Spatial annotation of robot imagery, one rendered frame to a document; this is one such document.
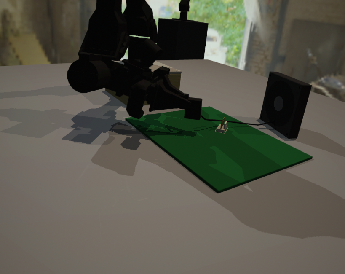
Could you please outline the green circuit board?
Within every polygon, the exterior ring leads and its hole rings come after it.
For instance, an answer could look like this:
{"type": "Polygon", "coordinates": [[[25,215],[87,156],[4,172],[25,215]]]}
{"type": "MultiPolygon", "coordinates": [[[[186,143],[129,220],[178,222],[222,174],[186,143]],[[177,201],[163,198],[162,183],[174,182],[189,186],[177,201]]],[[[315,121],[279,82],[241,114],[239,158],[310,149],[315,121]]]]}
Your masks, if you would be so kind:
{"type": "Polygon", "coordinates": [[[212,107],[208,121],[184,118],[185,110],[125,118],[215,192],[235,188],[313,157],[212,107]],[[226,122],[225,122],[226,120],[226,122]]]}

